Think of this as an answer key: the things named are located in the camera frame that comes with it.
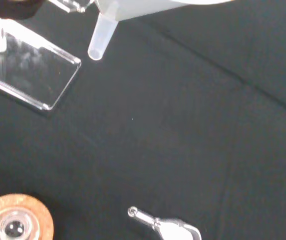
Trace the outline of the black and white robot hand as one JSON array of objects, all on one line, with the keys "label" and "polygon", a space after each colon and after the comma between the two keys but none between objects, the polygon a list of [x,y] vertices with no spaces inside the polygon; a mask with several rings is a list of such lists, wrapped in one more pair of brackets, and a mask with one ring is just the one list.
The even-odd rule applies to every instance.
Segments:
[{"label": "black and white robot hand", "polygon": [[0,18],[25,20],[33,17],[44,0],[0,0]]}]

